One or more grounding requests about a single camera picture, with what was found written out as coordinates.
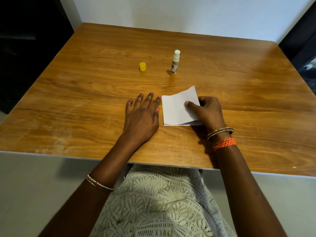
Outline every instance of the bangle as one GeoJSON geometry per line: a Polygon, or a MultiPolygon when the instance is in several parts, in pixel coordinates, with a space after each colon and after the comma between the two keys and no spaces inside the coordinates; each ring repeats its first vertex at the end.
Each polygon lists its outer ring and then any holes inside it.
{"type": "Polygon", "coordinates": [[[228,147],[232,145],[236,145],[235,138],[224,139],[222,141],[215,143],[215,145],[213,146],[213,150],[217,151],[219,148],[228,147]]]}
{"type": "Polygon", "coordinates": [[[229,134],[232,134],[234,132],[234,129],[231,127],[220,128],[218,130],[215,130],[215,131],[209,133],[206,138],[208,141],[211,141],[212,136],[215,136],[216,134],[221,133],[221,132],[225,132],[225,131],[228,131],[229,134]]]}
{"type": "Polygon", "coordinates": [[[114,191],[113,188],[106,187],[106,186],[100,184],[99,182],[97,182],[96,180],[92,179],[89,174],[87,174],[86,180],[87,180],[90,184],[92,184],[93,186],[97,187],[99,190],[102,190],[102,191],[109,191],[109,192],[114,191]]]}

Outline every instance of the braided orange bracelet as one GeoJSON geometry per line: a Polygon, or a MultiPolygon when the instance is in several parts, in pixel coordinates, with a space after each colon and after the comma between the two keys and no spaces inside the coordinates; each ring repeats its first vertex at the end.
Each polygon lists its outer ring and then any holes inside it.
{"type": "Polygon", "coordinates": [[[228,147],[231,145],[236,145],[235,138],[228,138],[215,143],[215,145],[213,146],[213,150],[217,151],[219,148],[228,147]]]}

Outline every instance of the person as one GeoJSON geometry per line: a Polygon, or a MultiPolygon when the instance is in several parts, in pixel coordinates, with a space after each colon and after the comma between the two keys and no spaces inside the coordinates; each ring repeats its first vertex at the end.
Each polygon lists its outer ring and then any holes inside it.
{"type": "MultiPolygon", "coordinates": [[[[235,236],[196,169],[135,164],[109,196],[130,157],[158,130],[161,97],[152,98],[151,92],[141,105],[140,94],[133,108],[133,100],[127,102],[122,135],[40,236],[235,236]]],[[[216,97],[199,101],[184,104],[208,133],[226,127],[216,97]]],[[[218,133],[210,145],[230,138],[218,133]]],[[[286,236],[238,147],[215,153],[237,235],[286,236]]]]}

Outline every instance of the paper sheet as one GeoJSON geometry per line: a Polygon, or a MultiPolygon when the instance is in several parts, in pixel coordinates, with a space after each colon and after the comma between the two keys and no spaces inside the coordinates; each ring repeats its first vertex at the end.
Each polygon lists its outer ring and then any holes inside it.
{"type": "Polygon", "coordinates": [[[172,96],[162,96],[164,125],[202,125],[184,105],[186,101],[200,105],[195,86],[172,96]]]}

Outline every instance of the glue stick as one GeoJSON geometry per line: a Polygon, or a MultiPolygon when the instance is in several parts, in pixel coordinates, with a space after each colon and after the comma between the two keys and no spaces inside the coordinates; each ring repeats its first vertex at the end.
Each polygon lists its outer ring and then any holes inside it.
{"type": "Polygon", "coordinates": [[[171,76],[176,76],[177,74],[178,65],[179,65],[179,57],[180,57],[180,51],[175,50],[173,59],[172,59],[172,65],[171,65],[171,72],[170,72],[171,76]]]}

